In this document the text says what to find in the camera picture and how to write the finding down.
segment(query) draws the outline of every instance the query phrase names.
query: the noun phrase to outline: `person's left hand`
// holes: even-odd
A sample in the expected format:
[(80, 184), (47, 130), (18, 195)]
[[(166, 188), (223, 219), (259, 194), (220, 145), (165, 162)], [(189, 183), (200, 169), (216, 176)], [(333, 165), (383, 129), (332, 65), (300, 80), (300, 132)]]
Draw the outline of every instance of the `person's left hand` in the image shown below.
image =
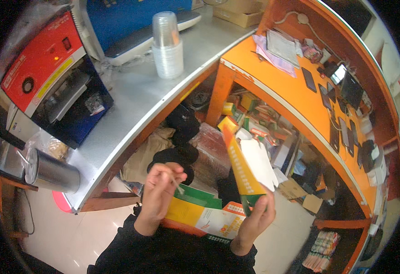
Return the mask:
[(135, 221), (136, 231), (144, 236), (152, 236), (160, 221), (167, 215), (176, 185), (188, 177), (178, 163), (156, 163), (149, 171), (142, 196), (142, 210)]

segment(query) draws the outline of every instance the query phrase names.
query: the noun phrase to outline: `white paper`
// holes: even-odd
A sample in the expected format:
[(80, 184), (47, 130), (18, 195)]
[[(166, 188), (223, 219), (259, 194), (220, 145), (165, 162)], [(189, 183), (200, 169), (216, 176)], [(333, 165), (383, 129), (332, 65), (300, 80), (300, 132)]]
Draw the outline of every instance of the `white paper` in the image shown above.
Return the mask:
[(241, 151), (256, 180), (270, 191), (279, 186), (263, 143), (258, 140), (241, 140)]
[(282, 35), (272, 30), (267, 31), (267, 50), (289, 62), (296, 68), (300, 69), (299, 61), (296, 55), (296, 45), (292, 41), (288, 41)]
[(233, 239), (246, 217), (221, 209), (205, 208), (196, 228), (223, 238)]

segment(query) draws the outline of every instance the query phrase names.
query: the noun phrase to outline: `person's right hand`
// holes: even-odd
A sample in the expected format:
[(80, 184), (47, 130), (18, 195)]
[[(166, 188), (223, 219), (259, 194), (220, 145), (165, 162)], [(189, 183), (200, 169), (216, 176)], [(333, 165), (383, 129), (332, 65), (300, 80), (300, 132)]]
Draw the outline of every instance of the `person's right hand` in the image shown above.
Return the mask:
[(256, 238), (266, 230), (276, 217), (274, 195), (268, 189), (266, 189), (266, 192), (266, 195), (257, 200), (250, 217), (244, 219), (239, 227), (238, 235), (230, 243), (230, 249), (238, 256), (244, 256), (250, 251)]
[(142, 210), (135, 221), (136, 231), (144, 236), (152, 236), (160, 221), (167, 215), (176, 185), (188, 177), (178, 163), (156, 163), (149, 171), (142, 195)]

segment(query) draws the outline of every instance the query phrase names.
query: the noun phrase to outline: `plastic bag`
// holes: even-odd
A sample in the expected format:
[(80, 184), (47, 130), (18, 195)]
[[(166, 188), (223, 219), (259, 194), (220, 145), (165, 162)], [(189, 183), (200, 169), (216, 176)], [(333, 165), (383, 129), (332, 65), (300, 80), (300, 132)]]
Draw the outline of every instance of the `plastic bag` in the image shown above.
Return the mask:
[(192, 167), (195, 175), (204, 175), (201, 176), (203, 182), (211, 180), (215, 182), (218, 178), (227, 178), (230, 171), (230, 159), (223, 135), (206, 123), (202, 123), (199, 130), (199, 133), (190, 141), (199, 151), (199, 158)]
[(55, 159), (66, 162), (69, 155), (69, 146), (65, 145), (62, 141), (55, 138), (48, 132), (41, 129), (34, 134), (25, 144), (23, 155), (27, 155), (30, 148), (37, 148), (38, 150), (54, 157)]

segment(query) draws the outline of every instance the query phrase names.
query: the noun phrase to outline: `cardboard box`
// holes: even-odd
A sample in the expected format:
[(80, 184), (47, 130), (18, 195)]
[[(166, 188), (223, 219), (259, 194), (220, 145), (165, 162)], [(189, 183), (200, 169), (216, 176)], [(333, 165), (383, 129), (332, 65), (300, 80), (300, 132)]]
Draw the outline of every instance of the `cardboard box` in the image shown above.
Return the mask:
[(223, 120), (221, 120), (217, 127), (221, 130), (221, 132), (223, 132), (225, 125), (229, 128), (232, 134), (235, 134), (239, 129), (239, 124), (230, 116), (226, 116)]
[(260, 10), (262, 3), (256, 0), (209, 0), (211, 4), (217, 5), (225, 11), (233, 13), (255, 13)]
[(203, 0), (192, 0), (191, 10), (201, 8), (204, 6)]
[(306, 208), (307, 210), (314, 212), (317, 214), (319, 211), (320, 207), (322, 206), (323, 200), (315, 196), (314, 194), (309, 194), (305, 196), (305, 200), (303, 200), (303, 208)]
[(233, 103), (225, 103), (221, 114), (232, 116), (235, 114), (236, 106)]
[(258, 104), (258, 97), (247, 92), (242, 95), (241, 106), (248, 111), (253, 111)]
[(252, 14), (233, 13), (230, 11), (223, 10), (221, 8), (214, 7), (213, 15), (215, 17), (232, 22), (240, 27), (248, 28), (250, 26), (257, 25), (261, 22), (263, 12), (257, 12)]
[(293, 178), (289, 178), (287, 181), (282, 182), (279, 184), (278, 188), (282, 195), (284, 195), (288, 200), (308, 195), (308, 193), (303, 190), (303, 188), (296, 183)]

